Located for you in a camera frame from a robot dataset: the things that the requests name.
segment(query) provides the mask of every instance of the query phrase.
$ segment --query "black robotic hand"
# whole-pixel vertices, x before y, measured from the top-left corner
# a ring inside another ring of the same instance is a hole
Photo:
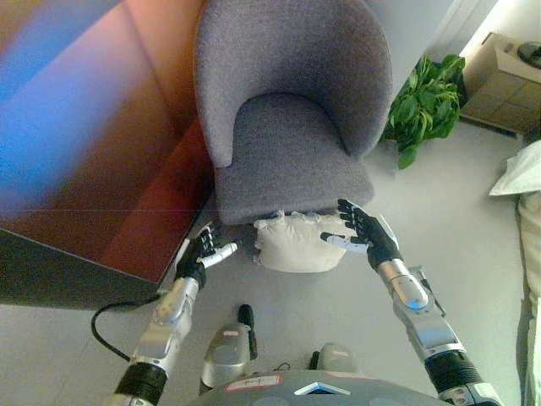
[[[177,264],[177,275],[175,279],[192,277],[199,283],[200,288],[205,286],[206,272],[200,258],[216,253],[213,237],[214,231],[216,231],[216,228],[210,222],[200,229],[194,239],[189,240],[189,245]]]
[[[322,233],[321,238],[324,241],[357,252],[363,251],[361,247],[364,245],[369,264],[375,270],[382,262],[402,259],[396,239],[386,232],[380,220],[370,216],[360,206],[346,199],[338,200],[338,211],[341,213],[340,218],[346,222],[346,227],[355,230],[357,237],[346,239],[344,236]]]

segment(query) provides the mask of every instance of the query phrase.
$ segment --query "chair seat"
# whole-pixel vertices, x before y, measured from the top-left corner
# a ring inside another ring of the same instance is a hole
[[[363,164],[346,153],[326,112],[290,94],[270,93],[243,104],[232,164],[216,169],[225,224],[253,222],[277,210],[332,209],[342,197],[363,205],[373,194]]]

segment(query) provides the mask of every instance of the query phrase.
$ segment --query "blue light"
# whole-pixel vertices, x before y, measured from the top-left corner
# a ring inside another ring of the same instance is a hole
[[[121,41],[100,30],[80,36],[116,3],[46,2],[3,55],[0,218],[39,208],[58,192],[139,85],[125,78],[133,61],[123,60]],[[106,29],[118,20],[108,20]]]

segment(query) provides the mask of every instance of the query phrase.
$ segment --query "sticker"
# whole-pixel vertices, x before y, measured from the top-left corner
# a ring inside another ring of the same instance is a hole
[[[332,351],[334,355],[340,355],[341,357],[349,357],[349,354],[344,351]]]
[[[255,389],[257,387],[273,387],[275,385],[280,385],[282,382],[283,378],[279,375],[256,376],[254,378],[236,381],[227,386],[224,392],[245,391],[248,389]]]

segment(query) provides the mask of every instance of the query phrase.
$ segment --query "chair backrest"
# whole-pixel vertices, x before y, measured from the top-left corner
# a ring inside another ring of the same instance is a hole
[[[215,166],[232,162],[238,109],[271,92],[308,97],[347,152],[377,143],[391,104],[391,59],[362,0],[208,0],[196,45],[199,118]]]

